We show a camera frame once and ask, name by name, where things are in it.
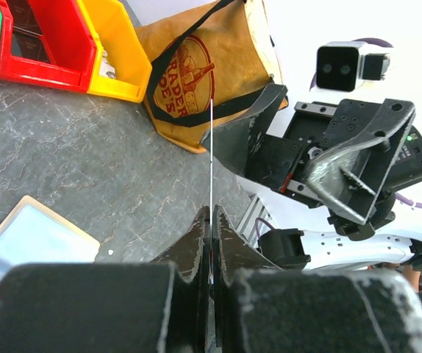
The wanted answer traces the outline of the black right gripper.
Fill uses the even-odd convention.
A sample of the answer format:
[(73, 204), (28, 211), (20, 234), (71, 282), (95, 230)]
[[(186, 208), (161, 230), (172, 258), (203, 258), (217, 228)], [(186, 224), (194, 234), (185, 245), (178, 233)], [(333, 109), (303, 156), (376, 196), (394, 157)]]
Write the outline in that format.
[(422, 136), (411, 101), (300, 104), (286, 133), (267, 136), (287, 95), (268, 84), (232, 121), (208, 129), (201, 145), (222, 166), (308, 207), (352, 240), (394, 219), (395, 194), (422, 182)]

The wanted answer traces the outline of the beige card holder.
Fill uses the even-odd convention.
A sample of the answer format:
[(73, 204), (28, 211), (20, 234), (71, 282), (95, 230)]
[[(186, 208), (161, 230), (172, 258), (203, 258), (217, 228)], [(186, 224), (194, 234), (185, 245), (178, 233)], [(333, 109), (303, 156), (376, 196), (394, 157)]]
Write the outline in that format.
[(0, 224), (0, 280), (27, 263), (91, 263), (100, 243), (31, 196)]

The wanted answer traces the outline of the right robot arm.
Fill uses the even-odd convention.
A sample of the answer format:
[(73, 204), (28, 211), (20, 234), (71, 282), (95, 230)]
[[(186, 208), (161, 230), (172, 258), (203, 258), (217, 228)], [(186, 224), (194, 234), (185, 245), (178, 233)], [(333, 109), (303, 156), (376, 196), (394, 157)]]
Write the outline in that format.
[(280, 137), (268, 128), (286, 88), (269, 85), (248, 112), (204, 133), (224, 167), (288, 200), (252, 213), (249, 243), (282, 268), (357, 270), (382, 263), (422, 271), (422, 135), (415, 105), (332, 96), (299, 102)]

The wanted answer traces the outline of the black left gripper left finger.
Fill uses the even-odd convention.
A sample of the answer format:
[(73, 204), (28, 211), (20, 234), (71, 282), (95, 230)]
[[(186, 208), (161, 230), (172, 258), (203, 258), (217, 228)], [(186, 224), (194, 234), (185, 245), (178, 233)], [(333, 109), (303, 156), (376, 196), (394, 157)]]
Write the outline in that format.
[(0, 281), (0, 352), (203, 352), (210, 210), (148, 263), (34, 263)]

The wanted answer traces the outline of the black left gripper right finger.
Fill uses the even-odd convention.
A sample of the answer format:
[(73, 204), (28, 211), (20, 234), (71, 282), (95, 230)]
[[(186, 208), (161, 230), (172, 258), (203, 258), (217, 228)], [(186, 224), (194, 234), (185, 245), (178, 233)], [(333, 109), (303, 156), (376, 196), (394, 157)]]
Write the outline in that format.
[(216, 343), (224, 352), (422, 352), (422, 305), (387, 271), (302, 271), (297, 229), (261, 253), (212, 214)]

